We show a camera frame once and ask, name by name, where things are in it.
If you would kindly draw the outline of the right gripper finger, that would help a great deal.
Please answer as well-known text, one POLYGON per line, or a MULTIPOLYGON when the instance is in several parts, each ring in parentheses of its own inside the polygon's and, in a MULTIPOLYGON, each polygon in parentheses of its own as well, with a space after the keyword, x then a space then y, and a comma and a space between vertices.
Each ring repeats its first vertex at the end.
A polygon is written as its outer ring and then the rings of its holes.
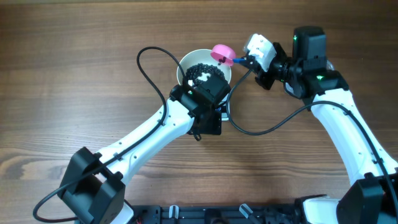
POLYGON ((254 61, 254 57, 252 55, 245 55, 240 58, 240 64, 252 64, 254 61))
POLYGON ((261 74, 263 72, 261 65, 258 64, 257 62, 253 62, 252 64, 247 63, 245 67, 248 68, 249 70, 252 70, 252 73, 256 75, 261 74))

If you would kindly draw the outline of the pink scoop blue handle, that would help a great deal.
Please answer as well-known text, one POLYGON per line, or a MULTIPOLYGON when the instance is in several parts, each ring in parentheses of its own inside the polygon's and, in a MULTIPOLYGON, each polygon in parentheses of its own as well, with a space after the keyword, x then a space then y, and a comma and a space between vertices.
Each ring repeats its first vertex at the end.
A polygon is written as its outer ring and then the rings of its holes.
POLYGON ((210 53, 211 57, 218 63, 232 67, 234 64, 241 64, 246 60, 244 58, 237 58, 235 51, 227 45, 217 44, 210 53))

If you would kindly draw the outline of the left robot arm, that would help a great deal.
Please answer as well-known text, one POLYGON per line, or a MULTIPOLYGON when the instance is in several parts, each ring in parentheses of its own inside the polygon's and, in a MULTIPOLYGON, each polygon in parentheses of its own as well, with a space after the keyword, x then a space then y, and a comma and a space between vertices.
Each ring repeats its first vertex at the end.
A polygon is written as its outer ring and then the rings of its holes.
POLYGON ((217 107, 230 90, 229 82, 217 75, 196 86, 176 85, 165 105, 120 141, 96 153, 86 147, 74 153, 58 197, 80 223, 132 223, 134 210, 124 200, 132 177, 184 134, 197 141, 204 134, 221 134, 217 107))

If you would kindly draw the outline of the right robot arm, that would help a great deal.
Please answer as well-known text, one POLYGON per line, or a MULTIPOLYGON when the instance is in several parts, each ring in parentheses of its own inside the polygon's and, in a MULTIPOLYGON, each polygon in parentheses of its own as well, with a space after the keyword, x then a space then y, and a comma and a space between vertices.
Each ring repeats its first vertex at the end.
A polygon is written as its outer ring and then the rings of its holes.
POLYGON ((350 188, 340 199, 311 196, 300 202, 307 223, 396 223, 397 162, 360 115, 346 80, 326 56, 321 27, 294 30, 292 55, 253 34, 243 48, 256 82, 275 81, 304 103, 326 129, 348 173, 350 188))

